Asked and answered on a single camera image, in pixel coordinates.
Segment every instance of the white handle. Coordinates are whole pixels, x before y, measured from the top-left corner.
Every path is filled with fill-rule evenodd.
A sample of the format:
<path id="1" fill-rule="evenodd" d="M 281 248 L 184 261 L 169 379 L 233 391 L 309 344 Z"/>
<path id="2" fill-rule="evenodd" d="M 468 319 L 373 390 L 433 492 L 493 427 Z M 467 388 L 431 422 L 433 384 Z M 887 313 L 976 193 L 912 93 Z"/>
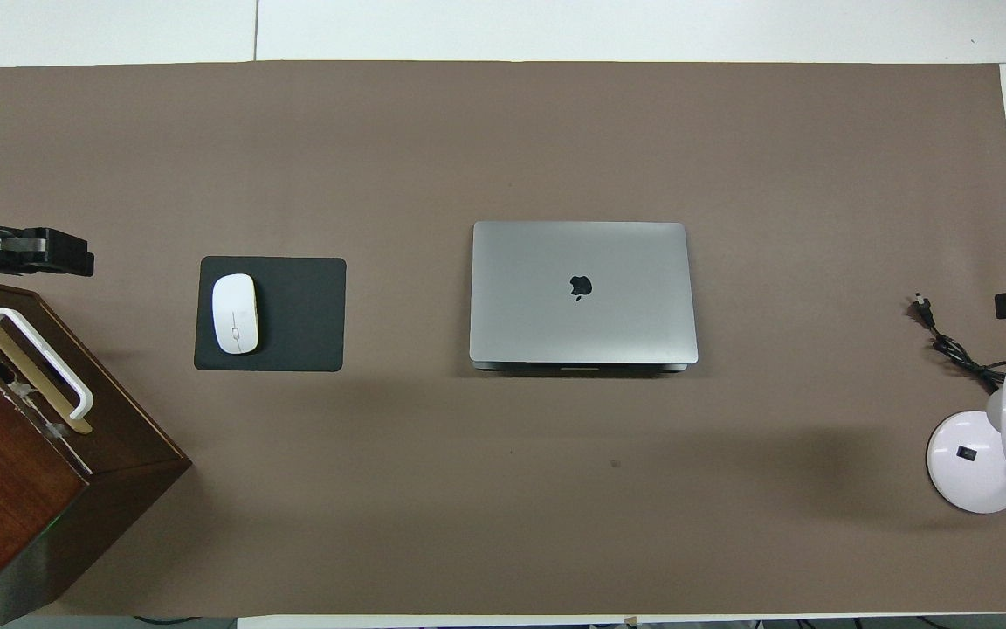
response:
<path id="1" fill-rule="evenodd" d="M 71 367 L 66 365 L 64 361 L 61 361 L 60 355 L 56 351 L 49 347 L 48 342 L 44 342 L 44 338 L 33 329 L 33 326 L 25 320 L 21 312 L 17 312 L 11 308 L 0 308 L 0 321 L 3 318 L 11 319 L 15 322 L 17 329 L 21 330 L 21 334 L 25 334 L 25 338 L 29 339 L 29 342 L 33 343 L 33 347 L 40 351 L 41 355 L 44 355 L 44 359 L 52 365 L 53 369 L 60 374 L 60 377 L 64 378 L 64 381 L 68 382 L 68 386 L 72 387 L 72 390 L 76 391 L 80 401 L 76 404 L 76 409 L 73 409 L 68 417 L 72 420 L 81 419 L 89 411 L 92 410 L 92 403 L 96 401 L 92 397 L 92 389 L 89 389 L 88 385 L 85 385 L 83 380 L 76 375 L 76 371 L 73 371 Z"/>

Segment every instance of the laptop lid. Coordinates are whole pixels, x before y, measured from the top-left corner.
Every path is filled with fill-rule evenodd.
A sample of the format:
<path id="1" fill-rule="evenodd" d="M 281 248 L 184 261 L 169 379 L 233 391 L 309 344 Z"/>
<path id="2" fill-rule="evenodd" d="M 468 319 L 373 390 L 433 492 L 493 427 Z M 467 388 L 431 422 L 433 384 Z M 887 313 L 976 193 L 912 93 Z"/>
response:
<path id="1" fill-rule="evenodd" d="M 698 360 L 681 222 L 480 221 L 472 362 L 655 367 Z"/>

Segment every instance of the lamp base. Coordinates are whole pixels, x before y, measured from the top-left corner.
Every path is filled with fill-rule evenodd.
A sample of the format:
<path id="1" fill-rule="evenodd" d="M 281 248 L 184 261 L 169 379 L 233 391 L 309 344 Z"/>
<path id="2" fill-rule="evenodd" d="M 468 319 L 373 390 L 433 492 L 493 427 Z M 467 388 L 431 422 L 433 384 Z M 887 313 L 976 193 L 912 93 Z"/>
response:
<path id="1" fill-rule="evenodd" d="M 1006 509 L 1006 459 L 1001 435 L 981 411 L 947 418 L 930 436 L 930 480 L 942 497 L 972 513 Z"/>

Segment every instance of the mouse pad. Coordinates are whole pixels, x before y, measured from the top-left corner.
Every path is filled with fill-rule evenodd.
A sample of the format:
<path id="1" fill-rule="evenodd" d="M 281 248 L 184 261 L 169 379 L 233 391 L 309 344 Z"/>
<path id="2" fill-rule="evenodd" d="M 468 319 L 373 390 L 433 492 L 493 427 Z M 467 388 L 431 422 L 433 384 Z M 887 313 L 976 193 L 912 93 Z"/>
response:
<path id="1" fill-rule="evenodd" d="M 346 273 L 339 258 L 204 258 L 193 363 L 202 370 L 339 371 Z M 255 280 L 259 347 L 248 354 L 228 354 L 215 341 L 212 287 L 231 274 Z"/>

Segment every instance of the computer mouse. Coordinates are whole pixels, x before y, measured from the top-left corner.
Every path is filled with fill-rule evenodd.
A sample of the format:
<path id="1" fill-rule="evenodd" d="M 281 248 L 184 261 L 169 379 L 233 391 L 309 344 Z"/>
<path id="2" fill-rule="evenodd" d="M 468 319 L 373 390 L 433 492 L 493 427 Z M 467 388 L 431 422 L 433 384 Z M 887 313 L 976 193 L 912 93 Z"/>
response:
<path id="1" fill-rule="evenodd" d="M 246 354 L 259 347 L 259 311 L 250 275 L 224 275 L 212 286 L 215 342 L 228 354 Z"/>

